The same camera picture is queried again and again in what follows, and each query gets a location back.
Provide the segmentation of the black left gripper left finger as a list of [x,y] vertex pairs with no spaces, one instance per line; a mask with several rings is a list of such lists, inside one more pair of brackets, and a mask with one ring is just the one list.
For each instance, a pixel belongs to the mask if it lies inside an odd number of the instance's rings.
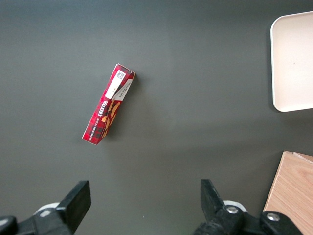
[[0,217],[2,235],[73,235],[91,206],[89,181],[78,184],[56,203],[41,206],[28,219]]

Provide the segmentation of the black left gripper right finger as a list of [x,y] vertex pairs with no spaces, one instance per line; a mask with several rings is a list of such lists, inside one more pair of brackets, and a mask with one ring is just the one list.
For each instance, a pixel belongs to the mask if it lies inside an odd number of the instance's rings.
[[263,212],[256,218],[239,203],[221,199],[210,180],[201,180],[201,208],[206,222],[194,235],[299,235],[301,231],[286,215]]

